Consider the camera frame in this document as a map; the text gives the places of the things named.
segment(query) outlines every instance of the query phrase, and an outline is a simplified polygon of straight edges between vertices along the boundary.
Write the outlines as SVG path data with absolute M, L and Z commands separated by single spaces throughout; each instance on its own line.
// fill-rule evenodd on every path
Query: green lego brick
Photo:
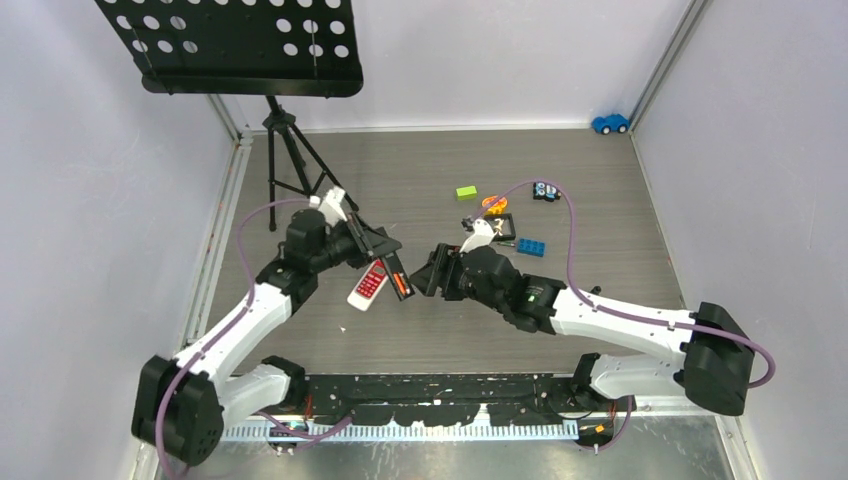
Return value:
M 456 189 L 457 200 L 471 200 L 472 198 L 477 198 L 477 187 L 474 185 Z

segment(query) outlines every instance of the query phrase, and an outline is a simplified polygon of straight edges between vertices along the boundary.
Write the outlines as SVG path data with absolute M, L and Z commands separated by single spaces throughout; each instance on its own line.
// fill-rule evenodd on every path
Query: small toy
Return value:
M 515 223 L 512 221 L 511 213 L 499 213 L 497 215 L 485 215 L 483 220 L 489 222 L 492 230 L 495 231 L 495 238 L 492 240 L 499 242 L 502 240 L 515 240 Z
M 534 257 L 545 256 L 545 242 L 537 242 L 528 238 L 518 239 L 518 245 L 515 247 L 518 253 L 533 255 Z
M 598 117 L 592 120 L 592 128 L 601 135 L 609 135 L 613 130 L 624 133 L 630 130 L 630 120 L 624 118 L 623 115 L 614 113 L 608 117 Z
M 536 182 L 533 184 L 533 200 L 546 200 L 553 202 L 562 198 L 562 193 L 553 185 L 548 185 L 545 182 Z
M 504 210 L 506 210 L 506 206 L 509 203 L 507 202 L 506 197 L 501 198 L 500 200 L 498 200 L 498 203 L 494 205 L 489 205 L 490 203 L 494 202 L 496 198 L 498 198 L 497 195 L 492 197 L 486 197 L 485 199 L 483 199 L 482 205 L 484 207 L 489 207 L 489 209 L 486 210 L 487 215 L 499 215 L 503 213 Z
M 477 198 L 477 187 L 471 185 L 470 187 L 460 187 L 456 189 L 456 199 L 457 200 L 471 200 L 472 198 Z

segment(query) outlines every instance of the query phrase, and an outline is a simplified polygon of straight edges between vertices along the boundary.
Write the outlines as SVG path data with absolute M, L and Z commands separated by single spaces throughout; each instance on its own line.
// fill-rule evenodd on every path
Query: tripod leg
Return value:
M 292 124 L 291 129 L 294 134 L 297 135 L 297 138 L 300 140 L 300 143 L 302 143 L 303 146 L 306 147 L 306 151 L 308 151 L 309 154 L 312 155 L 312 158 L 314 158 L 315 162 L 317 162 L 318 165 L 321 167 L 321 170 L 323 172 L 322 174 L 327 174 L 327 177 L 329 177 L 330 181 L 333 182 L 333 184 L 344 188 L 341 182 L 339 182 L 339 179 L 336 178 L 336 176 L 333 175 L 333 172 L 330 171 L 330 168 L 327 166 L 327 164 L 324 163 L 324 160 L 321 159 L 321 156 L 318 155 L 318 152 L 316 152 L 315 149 L 312 148 L 312 144 L 309 143 L 309 140 L 307 140 L 303 133 L 301 133 L 300 129 L 297 128 L 297 125 Z M 359 211 L 359 205 L 357 205 L 356 202 L 354 202 L 353 199 L 350 198 L 350 195 L 348 193 L 345 193 L 345 199 L 347 200 L 347 203 L 350 204 L 350 208 L 353 209 L 354 212 Z
M 306 162 L 303 160 L 303 156 L 297 148 L 297 142 L 294 141 L 294 137 L 292 137 L 288 128 L 284 127 L 280 131 L 280 135 L 283 137 L 283 141 L 286 142 L 286 149 L 289 151 L 292 164 L 294 164 L 294 171 L 297 172 L 297 178 L 300 179 L 300 185 L 303 187 L 303 191 L 306 192 L 305 194 L 308 197 L 310 193 L 312 193 L 312 187 L 309 185 L 309 178 L 306 176 L 306 171 L 303 169 Z
M 270 202 L 274 202 L 275 197 L 275 189 L 277 188 L 274 184 L 274 181 L 277 178 L 274 176 L 274 130 L 272 128 L 268 129 L 268 193 L 270 195 Z M 268 230 L 272 232 L 277 231 L 277 212 L 276 207 L 271 207 L 271 222 L 268 224 Z

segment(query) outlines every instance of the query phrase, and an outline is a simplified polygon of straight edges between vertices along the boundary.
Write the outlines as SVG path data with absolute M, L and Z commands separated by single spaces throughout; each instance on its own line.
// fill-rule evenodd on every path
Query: wood grain floor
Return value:
M 399 255 L 408 272 L 418 269 L 438 242 L 461 243 L 459 221 L 484 196 L 543 176 L 559 181 L 577 205 L 575 277 L 581 287 L 601 285 L 604 296 L 658 308 L 681 304 L 645 181 L 624 135 L 539 130 L 333 133 L 309 139 L 359 203 L 363 217 L 403 242 Z M 278 177 L 294 182 L 282 141 L 276 144 Z M 236 222 L 268 201 L 266 145 L 266 137 L 256 137 Z M 314 181 L 317 168 L 310 163 L 310 170 Z M 465 185 L 477 186 L 477 200 L 454 198 L 454 189 Z M 519 237 L 546 242 L 547 253 L 535 258 L 497 248 L 522 272 L 564 279 L 569 226 L 564 201 L 534 201 L 527 187 L 510 196 L 507 211 L 515 217 Z M 291 213 L 278 212 L 276 233 L 268 231 L 267 216 L 245 229 L 244 245 L 255 270 L 274 256 Z M 273 354 L 314 373 L 570 373 L 583 353 L 627 353 L 588 338 L 520 332 L 468 300 L 447 303 L 416 295 L 399 303 L 387 288 L 368 313 L 361 313 L 345 301 L 361 274 L 347 266 L 323 273 L 309 302 L 266 337 L 243 369 Z M 210 327 L 246 288 L 231 238 Z

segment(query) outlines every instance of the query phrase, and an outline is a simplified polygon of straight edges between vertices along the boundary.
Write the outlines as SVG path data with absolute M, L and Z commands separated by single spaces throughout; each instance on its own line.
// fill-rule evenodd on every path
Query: music stand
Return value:
M 317 193 L 342 186 L 276 95 L 350 97 L 362 89 L 351 0 L 95 0 L 152 93 L 263 95 L 271 113 L 268 186 Z M 275 177 L 274 134 L 286 144 L 301 188 Z M 321 167 L 311 185 L 297 141 Z M 353 210 L 359 206 L 346 196 Z M 271 209 L 271 231 L 277 229 Z

